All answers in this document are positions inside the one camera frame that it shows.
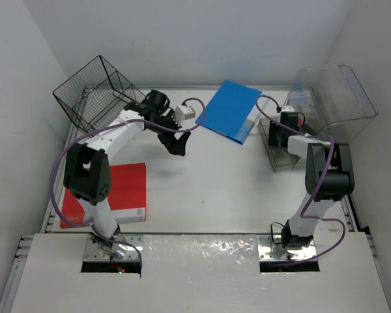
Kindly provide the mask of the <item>clear grey drawer organizer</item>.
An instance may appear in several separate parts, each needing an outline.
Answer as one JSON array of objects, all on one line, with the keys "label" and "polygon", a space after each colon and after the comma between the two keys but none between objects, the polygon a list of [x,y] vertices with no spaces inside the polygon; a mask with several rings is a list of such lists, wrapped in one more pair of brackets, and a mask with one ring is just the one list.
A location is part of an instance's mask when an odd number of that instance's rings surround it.
[{"label": "clear grey drawer organizer", "polygon": [[378,114],[347,65],[301,69],[285,103],[305,115],[309,134],[330,134],[337,142],[348,144]]}]

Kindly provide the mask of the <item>black wire mesh basket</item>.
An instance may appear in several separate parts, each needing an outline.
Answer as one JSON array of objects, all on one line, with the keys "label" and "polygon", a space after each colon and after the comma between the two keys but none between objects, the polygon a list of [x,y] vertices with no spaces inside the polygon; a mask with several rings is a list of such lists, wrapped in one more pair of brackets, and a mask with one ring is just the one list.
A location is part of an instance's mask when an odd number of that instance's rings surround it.
[{"label": "black wire mesh basket", "polygon": [[101,55],[53,91],[72,124],[89,133],[107,127],[130,102],[145,98],[133,83]]}]

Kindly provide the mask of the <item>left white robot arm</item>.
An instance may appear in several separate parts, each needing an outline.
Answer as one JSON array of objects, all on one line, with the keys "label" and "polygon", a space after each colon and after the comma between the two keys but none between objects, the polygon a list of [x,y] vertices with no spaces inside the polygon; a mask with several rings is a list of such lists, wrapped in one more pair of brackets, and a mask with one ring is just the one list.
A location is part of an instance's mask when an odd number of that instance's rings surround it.
[{"label": "left white robot arm", "polygon": [[85,209],[94,233],[103,240],[111,241],[120,232],[108,200],[112,186],[109,163],[119,150],[135,135],[150,130],[169,154],[186,154],[191,133],[181,127],[183,121],[195,117],[196,111],[185,102],[176,108],[169,104],[165,94],[152,90],[142,102],[128,102],[101,133],[93,134],[84,143],[75,143],[66,152],[64,187]]}]

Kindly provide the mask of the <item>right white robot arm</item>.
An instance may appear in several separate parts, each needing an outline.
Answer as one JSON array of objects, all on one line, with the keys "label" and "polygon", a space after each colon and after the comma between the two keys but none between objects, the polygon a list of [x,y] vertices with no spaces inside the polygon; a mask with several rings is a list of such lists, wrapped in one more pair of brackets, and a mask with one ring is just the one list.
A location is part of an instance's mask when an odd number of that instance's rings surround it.
[{"label": "right white robot arm", "polygon": [[283,248],[301,248],[310,244],[315,228],[337,201],[352,193],[355,177],[351,150],[347,143],[336,143],[329,134],[318,134],[307,124],[298,124],[299,113],[281,112],[270,120],[271,147],[306,161],[306,195],[298,211],[281,231]]}]

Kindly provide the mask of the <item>blue folder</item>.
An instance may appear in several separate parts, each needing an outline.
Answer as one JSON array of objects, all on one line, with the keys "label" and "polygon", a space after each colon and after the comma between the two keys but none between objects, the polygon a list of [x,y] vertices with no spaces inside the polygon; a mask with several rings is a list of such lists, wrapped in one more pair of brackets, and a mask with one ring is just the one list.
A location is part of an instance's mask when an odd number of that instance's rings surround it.
[{"label": "blue folder", "polygon": [[253,107],[262,92],[234,83],[224,82],[206,105],[196,123],[234,142],[243,144],[249,136],[255,121]]}]

